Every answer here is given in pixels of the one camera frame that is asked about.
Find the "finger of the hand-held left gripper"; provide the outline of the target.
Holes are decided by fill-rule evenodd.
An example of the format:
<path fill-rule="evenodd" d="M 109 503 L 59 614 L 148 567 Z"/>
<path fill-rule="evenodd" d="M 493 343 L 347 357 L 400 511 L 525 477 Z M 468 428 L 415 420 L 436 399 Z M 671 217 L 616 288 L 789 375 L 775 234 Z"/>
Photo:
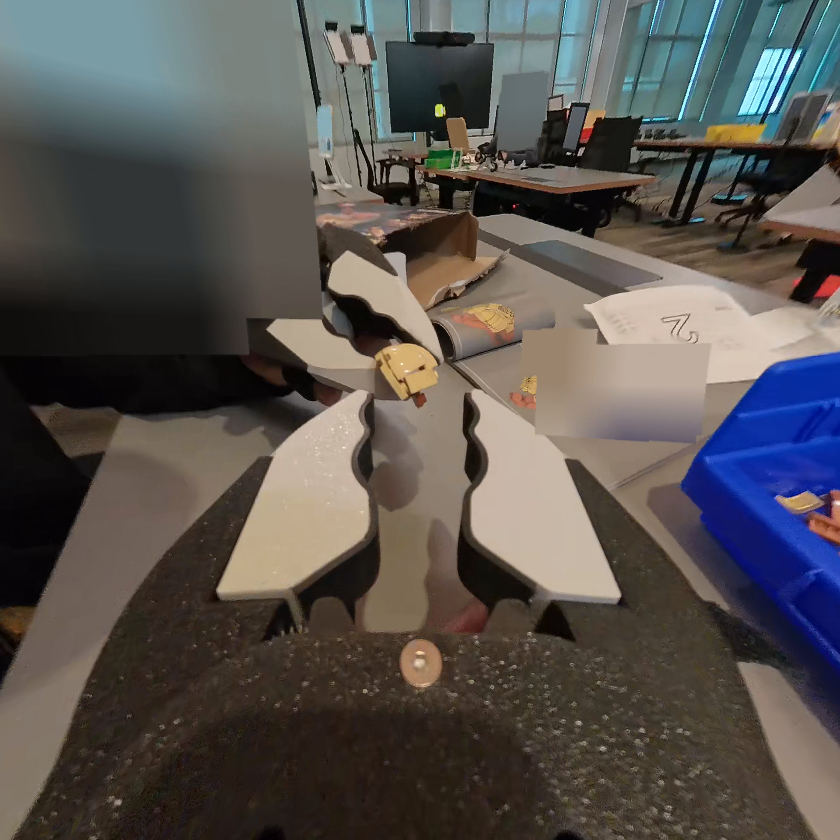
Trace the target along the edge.
<path fill-rule="evenodd" d="M 327 289 L 355 332 L 415 344 L 444 359 L 430 318 L 398 275 L 346 251 L 333 261 Z"/>
<path fill-rule="evenodd" d="M 266 351 L 277 361 L 342 392 L 394 395 L 375 358 L 358 351 L 350 339 L 331 332 L 322 320 L 270 322 L 266 327 Z"/>

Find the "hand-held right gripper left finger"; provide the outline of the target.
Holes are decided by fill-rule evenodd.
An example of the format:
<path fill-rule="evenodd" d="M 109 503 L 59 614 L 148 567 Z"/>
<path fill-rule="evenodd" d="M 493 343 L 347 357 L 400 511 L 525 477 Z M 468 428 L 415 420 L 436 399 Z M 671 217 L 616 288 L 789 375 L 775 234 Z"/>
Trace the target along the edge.
<path fill-rule="evenodd" d="M 300 632 L 355 629 L 380 570 L 374 430 L 373 395 L 355 391 L 280 444 L 217 583 L 220 602 L 278 601 Z"/>

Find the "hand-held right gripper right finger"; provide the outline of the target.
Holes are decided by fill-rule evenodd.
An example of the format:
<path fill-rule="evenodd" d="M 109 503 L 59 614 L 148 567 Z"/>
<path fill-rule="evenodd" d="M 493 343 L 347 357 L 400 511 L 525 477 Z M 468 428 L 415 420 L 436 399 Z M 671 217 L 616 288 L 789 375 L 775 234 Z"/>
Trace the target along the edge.
<path fill-rule="evenodd" d="M 622 591 L 564 454 L 482 391 L 464 399 L 458 577 L 465 632 L 583 632 L 622 618 Z"/>

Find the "tan curved brick assembly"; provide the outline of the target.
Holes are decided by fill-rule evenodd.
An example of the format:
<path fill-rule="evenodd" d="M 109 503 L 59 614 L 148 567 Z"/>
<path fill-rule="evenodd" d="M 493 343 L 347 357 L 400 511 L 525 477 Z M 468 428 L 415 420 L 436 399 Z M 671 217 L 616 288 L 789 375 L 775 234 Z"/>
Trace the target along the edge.
<path fill-rule="evenodd" d="M 394 393 L 418 408 L 427 402 L 425 391 L 438 383 L 438 361 L 418 344 L 386 346 L 375 354 L 374 362 Z"/>

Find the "grey desk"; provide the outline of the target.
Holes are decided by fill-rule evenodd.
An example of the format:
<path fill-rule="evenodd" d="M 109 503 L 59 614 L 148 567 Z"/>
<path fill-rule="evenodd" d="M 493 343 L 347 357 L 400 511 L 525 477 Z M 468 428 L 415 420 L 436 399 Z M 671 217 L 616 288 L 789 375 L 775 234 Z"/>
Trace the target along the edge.
<path fill-rule="evenodd" d="M 439 629 L 468 600 L 455 578 L 455 532 L 466 488 L 459 423 L 469 382 L 441 371 L 429 404 L 377 408 L 374 475 L 382 571 L 363 627 Z M 49 777 L 73 712 L 123 608 L 166 550 L 260 456 L 316 413 L 298 397 L 259 408 L 128 416 L 108 446 L 66 547 L 2 687 L 2 838 L 12 838 Z M 680 492 L 698 447 L 572 442 L 703 599 L 747 607 L 724 577 L 727 557 Z"/>

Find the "person's left hand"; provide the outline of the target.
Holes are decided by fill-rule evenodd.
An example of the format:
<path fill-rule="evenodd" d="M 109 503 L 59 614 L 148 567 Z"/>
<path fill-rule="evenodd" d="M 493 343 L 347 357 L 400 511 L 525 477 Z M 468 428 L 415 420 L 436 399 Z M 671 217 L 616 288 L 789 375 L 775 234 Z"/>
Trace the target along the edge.
<path fill-rule="evenodd" d="M 257 353 L 241 355 L 239 360 L 267 383 L 287 393 L 296 392 L 310 402 L 332 406 L 342 398 L 339 388 L 321 383 L 305 369 L 282 364 Z"/>

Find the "person's right hand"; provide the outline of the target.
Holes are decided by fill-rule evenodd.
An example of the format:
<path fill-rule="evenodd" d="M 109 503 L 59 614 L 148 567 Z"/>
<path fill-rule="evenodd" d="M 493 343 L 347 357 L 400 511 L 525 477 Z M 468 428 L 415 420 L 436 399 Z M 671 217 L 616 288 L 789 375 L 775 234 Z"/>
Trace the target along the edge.
<path fill-rule="evenodd" d="M 489 621 L 488 607 L 476 598 L 471 599 L 458 614 L 450 619 L 442 633 L 444 634 L 481 634 Z"/>

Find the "torn cardboard box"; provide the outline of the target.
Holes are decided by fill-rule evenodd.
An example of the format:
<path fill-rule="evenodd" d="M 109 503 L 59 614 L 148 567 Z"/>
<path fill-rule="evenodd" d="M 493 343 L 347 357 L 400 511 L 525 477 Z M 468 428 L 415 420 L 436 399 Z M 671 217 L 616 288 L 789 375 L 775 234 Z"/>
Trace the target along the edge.
<path fill-rule="evenodd" d="M 406 259 L 406 284 L 424 310 L 454 300 L 504 259 L 477 255 L 478 219 L 468 210 L 383 203 L 315 208 L 316 225 L 334 224 L 367 237 L 386 255 Z M 397 270 L 389 263 L 389 272 Z"/>

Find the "grey instruction booklet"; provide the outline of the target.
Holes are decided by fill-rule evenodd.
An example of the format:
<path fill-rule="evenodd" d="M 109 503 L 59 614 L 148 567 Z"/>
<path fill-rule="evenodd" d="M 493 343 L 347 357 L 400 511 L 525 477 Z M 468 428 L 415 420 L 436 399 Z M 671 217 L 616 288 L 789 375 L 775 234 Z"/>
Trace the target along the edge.
<path fill-rule="evenodd" d="M 711 349 L 609 343 L 557 327 L 525 292 L 430 313 L 447 362 L 567 456 L 619 487 L 702 438 Z"/>

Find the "panel light on stand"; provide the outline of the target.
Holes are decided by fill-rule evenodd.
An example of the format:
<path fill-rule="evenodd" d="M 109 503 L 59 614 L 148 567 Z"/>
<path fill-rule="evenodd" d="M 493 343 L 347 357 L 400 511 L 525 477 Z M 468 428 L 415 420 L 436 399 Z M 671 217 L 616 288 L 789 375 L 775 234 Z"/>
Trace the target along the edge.
<path fill-rule="evenodd" d="M 352 56 L 350 54 L 350 42 L 345 38 L 347 34 L 339 30 L 337 22 L 325 20 L 323 26 L 323 37 L 326 46 L 328 47 L 332 63 L 335 65 L 337 73 L 341 78 L 343 87 L 343 99 L 346 102 L 346 117 L 342 117 L 344 128 L 350 127 L 350 138 L 345 140 L 345 145 L 354 155 L 357 176 L 360 180 L 361 169 L 358 162 L 358 151 L 355 147 L 354 141 L 354 121 L 352 114 L 352 105 L 350 100 L 349 85 L 346 76 L 346 67 L 351 63 Z"/>
<path fill-rule="evenodd" d="M 375 46 L 372 36 L 361 24 L 350 27 L 350 44 L 353 51 L 353 62 L 359 68 L 364 88 L 366 120 L 371 151 L 371 161 L 375 163 L 375 142 L 377 138 L 375 119 L 375 93 L 373 85 L 373 64 L 375 62 Z"/>

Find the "long wooden edged table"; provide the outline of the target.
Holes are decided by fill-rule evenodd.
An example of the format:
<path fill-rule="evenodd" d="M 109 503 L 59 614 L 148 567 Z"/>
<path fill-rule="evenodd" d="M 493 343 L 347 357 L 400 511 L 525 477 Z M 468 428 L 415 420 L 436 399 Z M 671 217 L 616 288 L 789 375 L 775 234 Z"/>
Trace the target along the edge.
<path fill-rule="evenodd" d="M 502 166 L 495 171 L 487 167 L 439 170 L 423 166 L 421 172 L 439 181 L 444 207 L 450 205 L 451 192 L 469 186 L 470 209 L 476 217 L 514 214 L 588 238 L 611 222 L 620 195 L 656 180 L 653 175 L 569 166 Z"/>

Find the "blue plastic bin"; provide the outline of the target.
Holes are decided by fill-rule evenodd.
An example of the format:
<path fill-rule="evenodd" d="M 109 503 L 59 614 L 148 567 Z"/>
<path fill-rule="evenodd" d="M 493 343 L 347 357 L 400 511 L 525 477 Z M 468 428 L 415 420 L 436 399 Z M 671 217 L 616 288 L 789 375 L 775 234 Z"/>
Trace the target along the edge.
<path fill-rule="evenodd" d="M 680 486 L 740 571 L 838 673 L 839 548 L 774 497 L 839 489 L 839 353 L 762 373 Z"/>

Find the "white printed paper bag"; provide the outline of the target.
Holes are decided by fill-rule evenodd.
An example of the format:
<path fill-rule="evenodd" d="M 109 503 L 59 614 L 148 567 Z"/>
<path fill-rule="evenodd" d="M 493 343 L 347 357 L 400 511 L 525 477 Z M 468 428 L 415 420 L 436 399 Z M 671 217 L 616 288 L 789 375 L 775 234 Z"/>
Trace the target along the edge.
<path fill-rule="evenodd" d="M 792 348 L 819 340 L 810 310 L 776 308 L 758 314 L 711 286 L 629 290 L 586 304 L 611 344 L 700 344 L 710 347 L 708 384 L 757 379 Z"/>

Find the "black office chair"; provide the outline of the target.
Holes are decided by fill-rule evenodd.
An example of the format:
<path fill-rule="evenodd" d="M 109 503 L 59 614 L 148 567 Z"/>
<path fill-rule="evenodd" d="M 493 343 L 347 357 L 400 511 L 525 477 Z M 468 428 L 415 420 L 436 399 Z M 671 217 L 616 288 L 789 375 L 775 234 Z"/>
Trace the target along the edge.
<path fill-rule="evenodd" d="M 628 172 L 631 153 L 644 117 L 600 118 L 579 157 L 577 166 L 602 172 Z"/>

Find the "large black wall screen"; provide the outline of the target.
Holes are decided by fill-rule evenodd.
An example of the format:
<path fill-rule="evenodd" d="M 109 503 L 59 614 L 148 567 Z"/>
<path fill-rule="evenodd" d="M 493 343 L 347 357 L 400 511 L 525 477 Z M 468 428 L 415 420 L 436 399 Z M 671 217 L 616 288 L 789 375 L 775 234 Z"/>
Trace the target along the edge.
<path fill-rule="evenodd" d="M 440 132 L 463 118 L 469 130 L 491 122 L 492 44 L 385 44 L 389 127 L 393 133 Z"/>

